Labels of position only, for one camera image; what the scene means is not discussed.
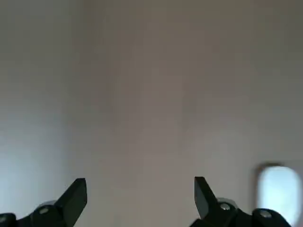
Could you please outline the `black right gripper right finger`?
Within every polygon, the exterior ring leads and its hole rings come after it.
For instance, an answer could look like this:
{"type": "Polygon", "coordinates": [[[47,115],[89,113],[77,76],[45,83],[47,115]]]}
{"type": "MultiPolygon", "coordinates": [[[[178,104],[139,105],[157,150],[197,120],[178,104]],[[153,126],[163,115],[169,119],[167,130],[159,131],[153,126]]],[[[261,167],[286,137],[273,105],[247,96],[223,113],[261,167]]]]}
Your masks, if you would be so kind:
{"type": "Polygon", "coordinates": [[[194,178],[194,198],[200,218],[192,227],[289,227],[278,212],[255,209],[251,214],[227,201],[219,201],[204,177],[194,178]]]}

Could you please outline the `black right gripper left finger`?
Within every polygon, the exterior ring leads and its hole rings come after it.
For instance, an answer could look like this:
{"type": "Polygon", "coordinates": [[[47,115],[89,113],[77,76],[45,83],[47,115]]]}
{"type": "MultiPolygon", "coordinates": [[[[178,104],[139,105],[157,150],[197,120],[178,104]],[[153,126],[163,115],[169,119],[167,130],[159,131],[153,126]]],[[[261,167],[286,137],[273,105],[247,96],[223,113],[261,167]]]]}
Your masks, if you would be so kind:
{"type": "Polygon", "coordinates": [[[2,227],[72,227],[87,205],[85,178],[77,178],[54,204],[36,208],[17,219],[13,213],[1,213],[2,227]]]}

